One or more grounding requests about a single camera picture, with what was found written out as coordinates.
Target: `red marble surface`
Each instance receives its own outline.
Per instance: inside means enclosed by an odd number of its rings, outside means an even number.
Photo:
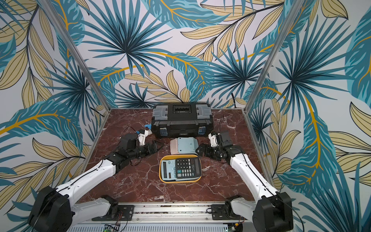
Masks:
[[[117,146],[127,126],[139,130],[150,123],[151,118],[152,110],[112,110],[86,169],[93,167]],[[232,141],[244,149],[251,162],[262,172],[242,111],[213,110],[213,118],[215,128],[221,120],[220,131],[228,130]],[[150,135],[146,141],[153,139],[154,135]],[[197,139],[199,144],[208,142],[207,138]],[[125,167],[115,176],[98,184],[79,202],[91,201],[102,195],[109,195],[119,202],[224,201],[237,194],[246,200],[253,200],[249,189],[233,168],[206,157],[201,158],[203,176],[198,182],[161,182],[158,176],[159,163],[162,157],[170,155],[170,139],[158,141],[165,143],[158,153],[143,158],[138,166]]]

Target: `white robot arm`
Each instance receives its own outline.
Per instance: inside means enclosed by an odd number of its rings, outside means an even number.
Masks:
[[[226,159],[241,176],[255,199],[255,202],[250,202],[242,197],[234,197],[226,202],[226,213],[250,220],[258,232],[291,230],[293,218],[288,195],[278,193],[264,179],[241,147],[232,144],[227,133],[209,135],[209,138],[213,146],[209,145],[207,149],[204,147],[199,155]],[[54,189],[42,189],[31,210],[28,224],[39,232],[65,232],[71,226],[95,217],[114,218],[118,203],[109,196],[80,204],[76,202],[100,182],[121,171],[131,159],[154,154],[160,149],[157,148],[156,142],[137,148],[137,139],[136,134],[126,134],[114,152],[88,171]]]

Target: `cable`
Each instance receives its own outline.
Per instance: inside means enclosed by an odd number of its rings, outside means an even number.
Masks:
[[[245,158],[245,154],[240,150],[240,149],[237,149],[235,147],[230,147],[229,149],[236,149],[237,151],[240,151],[242,153],[242,156],[243,158],[245,159],[245,162],[246,162],[246,165],[250,168],[251,172],[254,173],[254,175],[259,179],[259,181],[262,183],[262,185],[265,187],[265,189],[270,193],[272,194],[272,196],[275,196],[275,198],[279,201],[281,201],[283,204],[287,205],[292,211],[294,211],[296,213],[296,215],[299,217],[301,223],[302,223],[302,227],[303,227],[303,232],[305,232],[304,230],[304,223],[303,223],[303,220],[301,219],[301,217],[299,216],[299,214],[291,207],[289,206],[287,203],[283,202],[281,199],[279,199],[278,197],[276,197],[275,194],[273,194],[266,186],[265,184],[262,182],[262,180],[257,176],[257,174],[251,169],[250,165],[247,163],[247,160]]]

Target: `yellow tray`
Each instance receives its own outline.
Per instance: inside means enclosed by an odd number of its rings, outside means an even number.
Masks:
[[[197,180],[187,180],[187,181],[164,181],[161,178],[161,162],[163,160],[175,160],[175,159],[179,159],[179,158],[193,158],[193,157],[197,157],[197,155],[185,154],[185,155],[169,155],[169,156],[164,156],[160,160],[160,167],[159,167],[159,171],[158,171],[158,176],[160,177],[160,180],[162,182],[164,182],[164,183],[167,183],[167,184],[194,183],[194,182],[199,181],[201,179],[202,175]]]

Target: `tropical leaf wallpaper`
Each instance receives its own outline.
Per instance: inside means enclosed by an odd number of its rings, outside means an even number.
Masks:
[[[371,3],[308,0],[301,9],[249,118],[305,231],[371,231]]]
[[[78,45],[81,6],[54,2]],[[25,232],[38,191],[80,174],[106,111],[37,1],[0,0],[0,27],[0,224]]]
[[[60,16],[78,28],[77,48],[111,107],[230,108],[246,104],[293,1],[86,0],[74,20]],[[286,47],[312,5],[302,9]]]

